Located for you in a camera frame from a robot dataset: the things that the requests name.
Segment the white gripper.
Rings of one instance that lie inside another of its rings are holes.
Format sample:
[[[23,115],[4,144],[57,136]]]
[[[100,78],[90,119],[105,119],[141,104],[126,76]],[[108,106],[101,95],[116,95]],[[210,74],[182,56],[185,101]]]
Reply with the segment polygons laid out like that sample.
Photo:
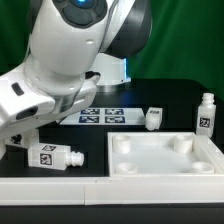
[[[89,107],[96,95],[100,74],[89,71],[82,86],[67,96],[51,96],[34,86],[22,63],[0,77],[0,140],[11,138],[63,119]]]

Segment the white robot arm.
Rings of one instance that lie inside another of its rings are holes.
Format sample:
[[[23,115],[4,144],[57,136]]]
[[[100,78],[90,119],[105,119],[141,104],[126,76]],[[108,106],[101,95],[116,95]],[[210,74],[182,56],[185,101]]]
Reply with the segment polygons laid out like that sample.
[[[147,43],[149,0],[31,0],[35,23],[22,64],[0,76],[0,140],[89,107],[103,53],[124,59]]]

